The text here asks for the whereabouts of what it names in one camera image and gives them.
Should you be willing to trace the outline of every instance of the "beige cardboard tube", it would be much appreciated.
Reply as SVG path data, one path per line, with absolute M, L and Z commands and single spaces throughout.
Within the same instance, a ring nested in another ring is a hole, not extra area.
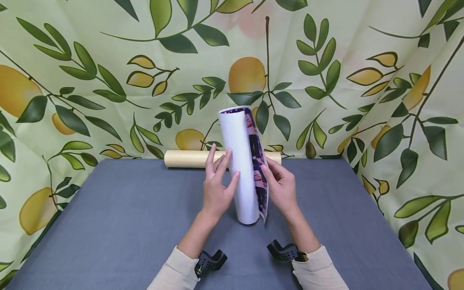
M 214 161 L 224 155 L 225 151 L 216 151 Z M 181 168 L 205 168 L 206 159 L 209 151 L 199 150 L 168 150 L 164 154 L 164 164 L 166 167 L 181 167 Z M 266 157 L 282 164 L 280 152 L 265 152 Z

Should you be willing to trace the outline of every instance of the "left hand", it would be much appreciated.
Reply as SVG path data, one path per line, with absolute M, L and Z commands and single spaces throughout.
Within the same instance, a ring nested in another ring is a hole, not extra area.
M 222 184 L 222 177 L 226 172 L 227 165 L 232 156 L 231 151 L 221 156 L 213 163 L 214 153 L 216 152 L 216 144 L 209 150 L 209 155 L 206 160 L 206 178 L 203 183 L 203 209 L 202 211 L 215 220 L 219 220 L 221 216 L 229 208 L 235 190 L 237 189 L 240 172 L 236 172 L 228 187 Z

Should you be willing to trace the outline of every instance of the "black clamp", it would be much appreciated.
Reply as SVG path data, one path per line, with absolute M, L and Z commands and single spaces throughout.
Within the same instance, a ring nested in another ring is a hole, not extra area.
M 222 265 L 224 265 L 227 260 L 227 256 L 221 250 L 217 250 L 212 257 L 207 252 L 203 251 L 198 259 L 199 261 L 195 266 L 195 274 L 197 277 L 200 277 L 202 273 L 207 271 L 217 271 L 221 269 Z
M 274 257 L 274 259 L 279 260 L 279 261 L 289 261 L 289 260 L 295 260 L 297 262 L 305 262 L 306 259 L 304 258 L 306 256 L 305 253 L 298 252 L 298 249 L 296 246 L 292 243 L 286 245 L 285 247 L 282 247 L 277 240 L 273 240 L 272 243 L 267 245 L 267 249 L 271 253 L 271 255 Z

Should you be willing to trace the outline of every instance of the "forearm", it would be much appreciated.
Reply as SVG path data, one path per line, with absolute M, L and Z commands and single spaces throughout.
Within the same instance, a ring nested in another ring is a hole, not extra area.
M 195 265 L 217 222 L 217 219 L 204 211 L 199 212 L 148 290 L 192 290 L 195 288 L 199 281 L 195 274 Z
M 198 259 L 206 240 L 218 221 L 217 218 L 200 211 L 184 238 L 177 245 L 177 249 L 192 259 Z
M 292 261 L 293 274 L 304 290 L 346 290 L 343 278 L 338 273 L 324 246 L 321 246 L 301 210 L 296 207 L 285 215 L 293 243 L 298 251 L 307 254 L 307 261 Z
M 306 221 L 299 207 L 285 214 L 293 243 L 298 251 L 312 253 L 321 247 L 319 240 Z

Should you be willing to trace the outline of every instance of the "gray tablecloth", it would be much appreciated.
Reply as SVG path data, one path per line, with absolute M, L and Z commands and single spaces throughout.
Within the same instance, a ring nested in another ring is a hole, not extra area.
M 345 161 L 283 164 L 351 290 L 430 289 Z M 145 290 L 201 209 L 204 176 L 200 169 L 167 169 L 161 160 L 101 162 L 7 289 Z M 266 225 L 240 224 L 232 206 L 205 248 L 221 249 L 228 260 L 197 289 L 298 289 L 291 264 L 272 260 L 266 249 L 274 239 L 291 242 L 271 203 Z

